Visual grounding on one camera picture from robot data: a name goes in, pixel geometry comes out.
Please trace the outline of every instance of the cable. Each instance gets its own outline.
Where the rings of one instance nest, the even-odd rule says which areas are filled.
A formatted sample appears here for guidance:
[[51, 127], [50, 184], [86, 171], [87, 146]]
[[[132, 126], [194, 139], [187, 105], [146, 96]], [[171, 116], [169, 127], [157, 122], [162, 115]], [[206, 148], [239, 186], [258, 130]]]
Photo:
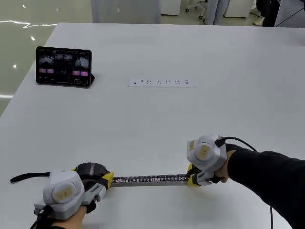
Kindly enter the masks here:
[[[241, 143], [244, 143], [246, 146], [248, 146], [250, 149], [252, 149], [253, 151], [255, 151], [255, 152], [257, 152], [257, 150], [253, 147], [253, 146], [251, 146], [249, 143], [246, 143], [244, 140], [242, 140], [242, 139], [240, 139], [240, 138], [237, 138], [237, 137], [222, 137], [222, 138], [220, 138], [220, 139], [217, 139], [216, 141], [215, 141], [215, 144], [219, 147], [219, 145], [220, 146], [222, 146], [223, 144], [225, 144], [225, 141], [227, 140], [227, 139], [232, 139], [232, 140], [236, 140], [236, 141], [239, 141], [239, 142], [241, 142]], [[272, 212], [272, 207], [270, 206], [270, 221], [271, 221], [271, 227], [270, 227], [270, 229], [273, 229], [273, 212]]]
[[29, 178], [32, 178], [32, 177], [48, 177], [50, 176], [50, 173], [25, 173], [25, 174], [21, 174], [19, 176], [16, 176], [16, 177], [13, 177], [10, 182], [11, 183], [15, 183], [15, 182], [18, 182], [18, 181], [22, 181], [22, 180], [25, 180], [25, 179], [29, 179]]
[[36, 225], [37, 225], [37, 222], [38, 222], [38, 220], [36, 220], [36, 221], [33, 223], [33, 225], [30, 227], [30, 229], [34, 229], [34, 228], [36, 227]]
[[246, 146], [248, 146], [250, 149], [252, 149], [253, 151], [257, 152], [257, 150], [254, 149], [254, 147], [252, 147], [250, 144], [246, 143], [244, 140], [242, 140], [242, 139], [240, 139], [240, 138], [238, 138], [238, 137], [223, 137], [223, 138], [221, 138], [220, 140], [221, 140], [221, 141], [226, 141], [227, 139], [233, 139], [233, 140], [242, 142], [242, 143], [244, 143]]
[[305, 10], [305, 8], [301, 8], [300, 10], [298, 10], [297, 12], [295, 12], [293, 15], [291, 15], [290, 17], [286, 18], [284, 21], [282, 21], [281, 23], [277, 24], [275, 27], [281, 25], [282, 23], [284, 23], [285, 21], [287, 21], [288, 19], [292, 18], [293, 16], [295, 16], [298, 12], [300, 12], [301, 10]]

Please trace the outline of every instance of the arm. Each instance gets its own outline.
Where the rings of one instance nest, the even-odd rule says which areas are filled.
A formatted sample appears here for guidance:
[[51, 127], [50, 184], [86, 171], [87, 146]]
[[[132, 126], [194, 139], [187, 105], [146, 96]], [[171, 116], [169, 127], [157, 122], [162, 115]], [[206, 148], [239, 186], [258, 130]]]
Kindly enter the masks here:
[[294, 229], [303, 228], [305, 161], [279, 153], [239, 149], [227, 152], [216, 175], [231, 178], [255, 192]]
[[54, 222], [51, 229], [82, 229], [82, 219], [87, 212], [85, 206], [81, 206], [80, 209], [70, 218], [63, 221]]

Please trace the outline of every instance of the person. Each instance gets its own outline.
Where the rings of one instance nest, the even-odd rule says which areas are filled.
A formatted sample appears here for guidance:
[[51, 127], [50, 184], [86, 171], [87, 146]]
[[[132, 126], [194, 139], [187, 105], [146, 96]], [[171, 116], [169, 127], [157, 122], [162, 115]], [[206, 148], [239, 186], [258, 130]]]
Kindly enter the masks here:
[[281, 0], [270, 0], [267, 6], [267, 13], [263, 21], [263, 27], [274, 27]]
[[208, 0], [208, 10], [203, 23], [205, 25], [219, 25], [227, 9], [229, 0]]
[[[246, 186], [273, 207], [293, 229], [305, 222], [305, 161], [264, 151], [261, 153], [226, 144], [227, 161], [215, 172], [225, 183], [229, 178]], [[86, 214], [82, 206], [66, 221], [54, 222], [52, 229], [81, 229]]]
[[257, 0], [256, 8], [250, 11], [250, 14], [257, 16], [253, 25], [274, 27], [280, 3], [281, 0]]
[[256, 8], [250, 10], [250, 14], [257, 16], [257, 19], [253, 21], [253, 25], [262, 26], [267, 14], [268, 1], [269, 0], [256, 0]]

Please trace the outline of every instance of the black sleeve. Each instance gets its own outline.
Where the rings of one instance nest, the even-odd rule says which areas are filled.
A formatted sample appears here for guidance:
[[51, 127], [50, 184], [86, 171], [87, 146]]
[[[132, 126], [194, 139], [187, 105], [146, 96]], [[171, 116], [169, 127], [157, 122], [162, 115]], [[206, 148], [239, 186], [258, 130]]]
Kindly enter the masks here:
[[305, 227], [305, 161], [241, 149], [231, 155], [228, 174], [272, 206], [293, 229]]

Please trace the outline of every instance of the electrical socket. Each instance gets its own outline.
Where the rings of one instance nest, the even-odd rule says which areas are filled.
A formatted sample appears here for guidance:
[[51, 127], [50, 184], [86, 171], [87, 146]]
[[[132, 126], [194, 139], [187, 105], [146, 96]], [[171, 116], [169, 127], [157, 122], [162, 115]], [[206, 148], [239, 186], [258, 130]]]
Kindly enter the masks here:
[[191, 80], [130, 80], [129, 87], [196, 87]]

